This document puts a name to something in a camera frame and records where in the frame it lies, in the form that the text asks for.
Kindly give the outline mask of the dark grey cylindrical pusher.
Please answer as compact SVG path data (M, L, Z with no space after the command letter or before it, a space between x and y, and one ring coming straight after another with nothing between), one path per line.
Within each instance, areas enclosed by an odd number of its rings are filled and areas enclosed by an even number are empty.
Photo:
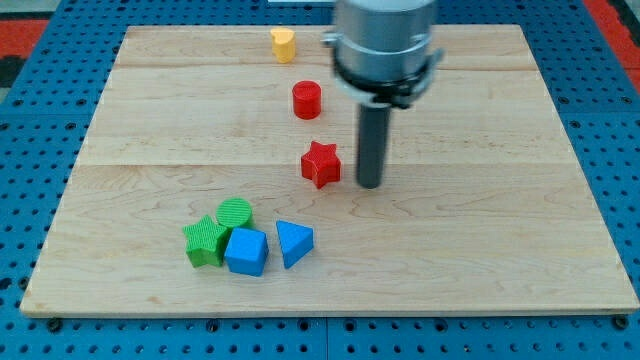
M389 107L358 106L357 183L367 189L380 186L390 124Z

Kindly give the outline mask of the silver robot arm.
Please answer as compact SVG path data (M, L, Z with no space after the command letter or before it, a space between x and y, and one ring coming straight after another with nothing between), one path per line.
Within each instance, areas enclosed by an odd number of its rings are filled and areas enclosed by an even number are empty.
M408 109L433 81L436 0L337 0L324 34L336 84L357 103L356 181L381 185L394 109Z

